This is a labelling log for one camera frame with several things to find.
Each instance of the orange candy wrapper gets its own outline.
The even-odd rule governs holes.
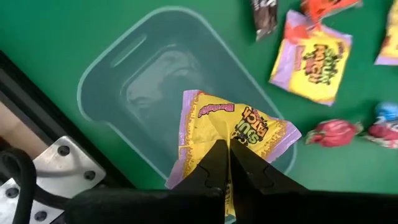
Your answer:
[[[315,23],[349,7],[362,6],[362,0],[302,0],[303,11]]]

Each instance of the candy wrapper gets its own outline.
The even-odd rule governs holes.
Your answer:
[[[353,6],[362,6],[362,0],[302,0],[302,9],[313,22],[334,15]]]
[[[282,155],[300,138],[290,122],[270,116],[248,105],[234,104],[199,90],[183,93],[178,161],[166,182],[173,188],[190,174],[218,139],[238,139],[267,162]],[[234,215],[232,184],[227,186],[226,215]]]
[[[398,0],[392,4],[388,17],[389,26],[398,26]]]
[[[391,7],[386,38],[375,64],[398,65],[398,1],[395,1]]]
[[[398,104],[382,102],[376,106],[377,122],[395,121],[398,119]]]
[[[251,0],[256,41],[270,34],[277,25],[277,0]]]
[[[323,147],[345,146],[362,130],[361,123],[351,124],[342,119],[324,121],[307,134],[305,143],[319,143]]]
[[[398,105],[390,102],[376,107],[377,121],[364,137],[390,149],[398,149]]]
[[[314,102],[331,106],[343,78],[351,36],[287,13],[284,39],[270,82]]]

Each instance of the plastic container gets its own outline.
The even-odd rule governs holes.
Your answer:
[[[111,44],[78,86],[86,119],[106,122],[164,179],[178,152],[184,90],[203,90],[283,118],[202,16],[182,7],[152,11]],[[295,151],[276,160],[291,167]]]

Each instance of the green mat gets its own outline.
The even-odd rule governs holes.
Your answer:
[[[249,0],[3,0],[0,48],[134,184],[159,189],[164,181],[113,130],[82,117],[76,93],[87,66],[140,18],[164,5],[200,13],[285,118],[303,133],[330,118],[362,121],[367,126],[373,122],[373,109],[379,101],[398,102],[394,91],[398,67],[373,65],[392,0],[364,0],[360,9],[325,19],[327,26],[353,35],[345,75],[331,108],[269,84],[285,13],[299,10],[299,3],[280,1],[278,29],[256,43]],[[398,151],[361,139],[337,149],[304,146],[303,141],[297,146],[297,159],[289,175],[310,189],[398,193]]]

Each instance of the black frame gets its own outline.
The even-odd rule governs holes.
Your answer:
[[[70,136],[106,171],[110,187],[133,187],[130,181],[52,103],[26,75],[0,51],[0,101],[46,144]]]

